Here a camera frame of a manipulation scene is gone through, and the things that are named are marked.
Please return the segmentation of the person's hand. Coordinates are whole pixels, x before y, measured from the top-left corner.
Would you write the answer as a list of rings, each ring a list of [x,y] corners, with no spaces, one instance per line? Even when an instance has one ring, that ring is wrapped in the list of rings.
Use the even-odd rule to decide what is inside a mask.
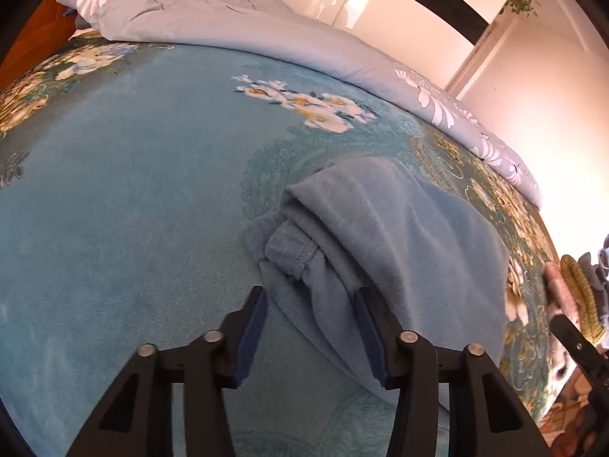
[[[560,310],[578,328],[581,328],[579,308],[573,293],[561,274],[561,268],[553,262],[546,262],[543,277],[549,302]]]

